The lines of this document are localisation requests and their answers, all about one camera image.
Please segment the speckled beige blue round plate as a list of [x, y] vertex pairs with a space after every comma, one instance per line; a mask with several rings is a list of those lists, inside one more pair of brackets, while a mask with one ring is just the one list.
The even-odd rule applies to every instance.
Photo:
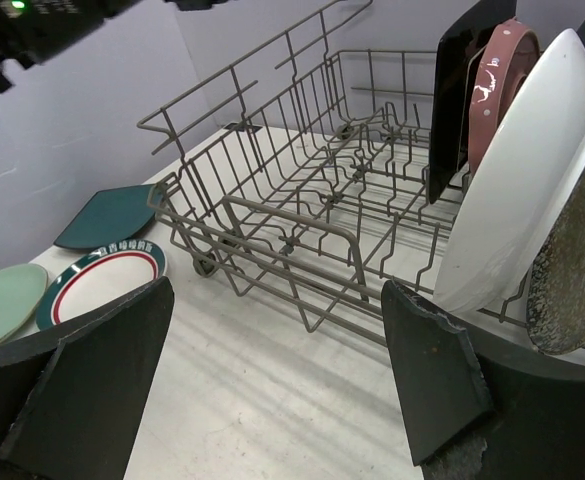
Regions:
[[545, 354], [585, 344], [585, 168], [533, 263], [526, 327]]

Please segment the white oval plate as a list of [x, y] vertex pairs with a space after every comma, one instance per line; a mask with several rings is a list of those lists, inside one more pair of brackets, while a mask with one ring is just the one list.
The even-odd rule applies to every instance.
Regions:
[[585, 46], [551, 42], [496, 131], [462, 202], [433, 300], [478, 310], [517, 289], [585, 168]]

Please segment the white plate teal red rim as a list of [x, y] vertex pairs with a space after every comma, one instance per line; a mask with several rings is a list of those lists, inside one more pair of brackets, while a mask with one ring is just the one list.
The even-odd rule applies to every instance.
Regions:
[[101, 307], [166, 274], [167, 256], [150, 240], [102, 246], [63, 270], [47, 288], [35, 315], [39, 330]]

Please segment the beige square flower plate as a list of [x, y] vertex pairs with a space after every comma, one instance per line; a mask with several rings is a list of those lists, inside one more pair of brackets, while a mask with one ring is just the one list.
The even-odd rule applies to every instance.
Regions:
[[468, 161], [469, 106], [478, 66], [494, 29], [514, 17], [516, 7], [515, 0], [481, 0], [439, 41], [427, 178], [431, 204]]

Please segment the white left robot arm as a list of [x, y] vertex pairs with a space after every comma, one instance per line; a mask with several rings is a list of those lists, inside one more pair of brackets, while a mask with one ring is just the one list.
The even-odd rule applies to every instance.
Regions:
[[27, 70], [72, 47], [138, 0], [0, 1], [0, 93], [13, 83], [3, 63]]

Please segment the grey wire dish rack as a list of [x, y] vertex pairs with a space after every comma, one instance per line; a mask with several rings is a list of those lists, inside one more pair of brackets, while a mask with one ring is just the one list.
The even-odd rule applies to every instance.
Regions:
[[224, 127], [158, 180], [148, 199], [201, 277], [258, 289], [370, 340], [384, 282], [431, 297], [471, 182], [466, 163], [437, 202], [427, 178], [431, 50], [345, 49], [343, 28], [368, 1], [332, 1], [206, 78]]

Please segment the pink polka dot plate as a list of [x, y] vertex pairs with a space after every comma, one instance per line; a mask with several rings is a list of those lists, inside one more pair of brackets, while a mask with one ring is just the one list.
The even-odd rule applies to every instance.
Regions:
[[468, 163], [476, 173], [507, 110], [540, 58], [536, 33], [509, 19], [497, 25], [478, 66], [468, 112]]

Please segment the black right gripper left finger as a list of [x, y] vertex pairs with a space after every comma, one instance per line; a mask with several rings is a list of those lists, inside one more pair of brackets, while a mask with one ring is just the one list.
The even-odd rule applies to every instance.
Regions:
[[167, 277], [0, 346], [0, 479], [121, 479], [175, 303]]

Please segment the teal square plate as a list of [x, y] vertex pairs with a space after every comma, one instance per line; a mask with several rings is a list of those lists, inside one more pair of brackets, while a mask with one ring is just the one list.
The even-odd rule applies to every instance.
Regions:
[[127, 239], [139, 239], [152, 228], [155, 211], [148, 206], [162, 201], [151, 184], [101, 190], [94, 194], [59, 234], [53, 245], [88, 252]]

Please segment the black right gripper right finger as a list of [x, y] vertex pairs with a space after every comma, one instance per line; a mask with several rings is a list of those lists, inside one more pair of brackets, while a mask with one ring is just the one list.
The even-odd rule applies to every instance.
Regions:
[[427, 479], [585, 479], [585, 366], [473, 326], [397, 281], [386, 343]]

